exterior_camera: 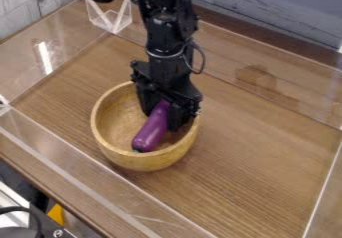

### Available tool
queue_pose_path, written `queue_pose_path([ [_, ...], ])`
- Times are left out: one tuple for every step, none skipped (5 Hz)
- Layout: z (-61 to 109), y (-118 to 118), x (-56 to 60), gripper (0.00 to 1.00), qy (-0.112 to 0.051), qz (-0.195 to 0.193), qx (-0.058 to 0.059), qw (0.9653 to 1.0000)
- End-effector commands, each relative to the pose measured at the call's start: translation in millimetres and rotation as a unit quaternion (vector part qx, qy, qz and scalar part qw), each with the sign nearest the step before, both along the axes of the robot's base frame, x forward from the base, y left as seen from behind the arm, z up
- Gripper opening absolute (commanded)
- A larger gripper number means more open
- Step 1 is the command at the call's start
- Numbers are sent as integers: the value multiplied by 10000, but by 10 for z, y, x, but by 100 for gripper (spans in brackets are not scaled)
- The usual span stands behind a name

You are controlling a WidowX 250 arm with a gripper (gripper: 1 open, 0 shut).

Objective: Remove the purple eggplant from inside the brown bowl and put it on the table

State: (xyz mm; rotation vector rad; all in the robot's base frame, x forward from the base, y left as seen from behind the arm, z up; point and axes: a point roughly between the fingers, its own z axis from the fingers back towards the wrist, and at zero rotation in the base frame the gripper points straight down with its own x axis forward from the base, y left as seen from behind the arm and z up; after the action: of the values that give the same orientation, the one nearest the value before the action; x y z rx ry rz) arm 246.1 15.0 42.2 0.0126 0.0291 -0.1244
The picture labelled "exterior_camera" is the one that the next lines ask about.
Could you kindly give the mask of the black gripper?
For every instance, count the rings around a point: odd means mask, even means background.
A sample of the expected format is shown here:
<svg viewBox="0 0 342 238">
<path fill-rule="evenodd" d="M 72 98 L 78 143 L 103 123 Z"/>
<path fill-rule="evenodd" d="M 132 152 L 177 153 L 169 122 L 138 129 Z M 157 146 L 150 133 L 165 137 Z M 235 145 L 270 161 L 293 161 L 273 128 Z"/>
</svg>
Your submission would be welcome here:
<svg viewBox="0 0 342 238">
<path fill-rule="evenodd" d="M 177 132 L 199 111 L 203 96 L 191 82 L 190 76 L 194 54 L 175 58 L 151 57 L 149 62 L 131 62 L 131 79 L 142 111 L 150 115 L 162 98 L 171 101 L 169 110 L 169 130 Z"/>
</svg>

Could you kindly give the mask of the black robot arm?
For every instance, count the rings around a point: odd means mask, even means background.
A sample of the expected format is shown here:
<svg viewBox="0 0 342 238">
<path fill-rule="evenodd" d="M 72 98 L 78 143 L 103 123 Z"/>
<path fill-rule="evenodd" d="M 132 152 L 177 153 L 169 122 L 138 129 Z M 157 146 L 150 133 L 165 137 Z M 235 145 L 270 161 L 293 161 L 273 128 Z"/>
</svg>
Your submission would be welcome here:
<svg viewBox="0 0 342 238">
<path fill-rule="evenodd" d="M 110 3 L 114 0 L 94 0 Z M 194 41 L 199 16 L 193 0 L 130 0 L 139 7 L 147 31 L 147 61 L 132 61 L 131 80 L 136 86 L 141 108 L 153 113 L 157 104 L 170 104 L 167 125 L 178 130 L 197 117 L 203 96 L 191 76 L 203 69 L 194 66 L 194 56 L 203 50 Z"/>
</svg>

